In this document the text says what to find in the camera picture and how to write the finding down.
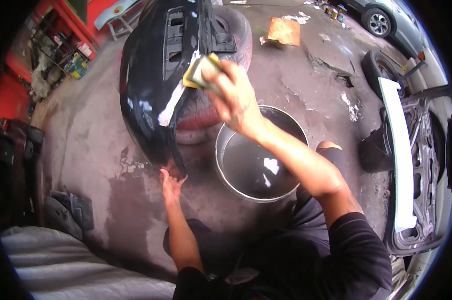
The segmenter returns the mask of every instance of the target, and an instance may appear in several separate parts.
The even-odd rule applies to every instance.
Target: sanding block
[[[189,69],[183,75],[183,85],[186,87],[192,88],[205,88],[213,90],[219,97],[223,96],[223,93],[217,87],[217,85],[206,82],[202,76],[202,70],[209,70],[214,74],[221,73],[223,71],[223,67],[221,66],[221,62],[219,61],[219,57],[211,53],[208,56],[200,56],[196,59]]]

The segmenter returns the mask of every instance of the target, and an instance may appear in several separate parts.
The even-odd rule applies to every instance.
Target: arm
[[[261,115],[245,70],[227,60],[222,64],[224,73],[203,72],[205,80],[215,83],[223,92],[224,98],[221,98],[209,91],[221,120],[232,130],[256,141],[286,165],[302,187],[319,201],[328,228],[347,213],[363,213],[331,162]]]
[[[177,181],[170,177],[168,171],[164,169],[161,169],[160,176],[169,222],[169,247],[177,271],[179,272],[186,267],[194,267],[204,273],[198,243],[179,204],[181,185],[186,178]]]

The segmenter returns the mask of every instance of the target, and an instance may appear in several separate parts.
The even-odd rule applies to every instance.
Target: concrete floor
[[[382,236],[388,175],[362,171],[356,147],[379,127],[381,101],[367,85],[360,60],[372,49],[383,50],[400,62],[405,58],[353,19],[347,20],[344,29],[311,5],[235,8],[253,30],[248,74],[258,103],[281,108],[296,118],[310,147],[330,140],[343,148],[347,182],[369,223]],[[311,16],[301,25],[301,46],[280,51],[260,45],[259,37],[267,32],[271,17],[297,15],[298,11]],[[115,264],[167,279],[175,274],[175,266],[163,250],[167,218],[159,174],[127,132],[115,88],[114,62],[125,39],[109,42],[88,65],[84,78],[65,80],[47,102],[37,105],[32,124],[46,133],[41,183],[45,193],[66,186],[92,200],[95,229],[85,233],[92,249],[113,254]],[[354,87],[347,87],[337,74],[349,75]],[[349,107],[354,105],[357,111]],[[256,239],[287,221],[295,197],[267,204],[237,198],[214,170],[212,142],[181,146],[180,151],[189,176],[181,198],[187,218],[246,239]]]

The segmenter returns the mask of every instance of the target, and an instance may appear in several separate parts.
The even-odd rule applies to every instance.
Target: water
[[[223,151],[223,172],[240,192],[259,199],[283,196],[298,181],[271,152],[240,134]]]

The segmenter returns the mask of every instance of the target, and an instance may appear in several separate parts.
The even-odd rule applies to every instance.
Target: man
[[[389,256],[344,179],[341,147],[323,141],[314,152],[276,127],[259,112],[245,70],[222,64],[224,73],[203,72],[223,92],[209,92],[221,120],[273,153],[301,188],[289,227],[243,246],[187,221],[179,205],[185,179],[161,169],[169,219],[164,249],[178,270],[174,299],[385,299]]]

